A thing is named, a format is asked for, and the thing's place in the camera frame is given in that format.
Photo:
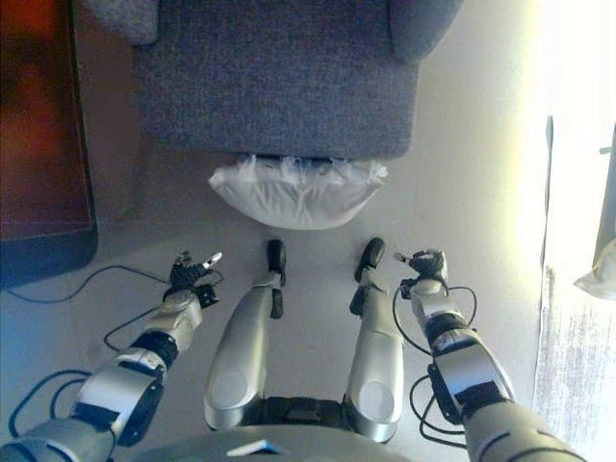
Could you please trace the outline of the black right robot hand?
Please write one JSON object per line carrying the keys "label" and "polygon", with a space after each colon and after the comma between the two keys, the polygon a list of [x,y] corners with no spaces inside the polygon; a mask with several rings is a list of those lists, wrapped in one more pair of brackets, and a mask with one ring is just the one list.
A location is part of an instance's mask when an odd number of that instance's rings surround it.
{"label": "black right robot hand", "polygon": [[394,258],[414,270],[419,280],[431,279],[443,285],[448,284],[448,265],[444,251],[425,249],[412,255],[396,252]]}

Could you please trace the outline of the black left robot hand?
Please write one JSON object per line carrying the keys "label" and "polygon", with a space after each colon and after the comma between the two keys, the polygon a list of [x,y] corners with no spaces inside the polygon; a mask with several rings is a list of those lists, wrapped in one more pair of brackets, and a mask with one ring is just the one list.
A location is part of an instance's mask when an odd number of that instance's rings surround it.
{"label": "black left robot hand", "polygon": [[224,277],[214,266],[222,259],[221,251],[215,252],[202,262],[194,262],[188,250],[181,251],[176,257],[169,274],[169,288],[172,291],[194,289],[199,280],[215,275],[213,281],[206,285],[216,286],[223,281]]}

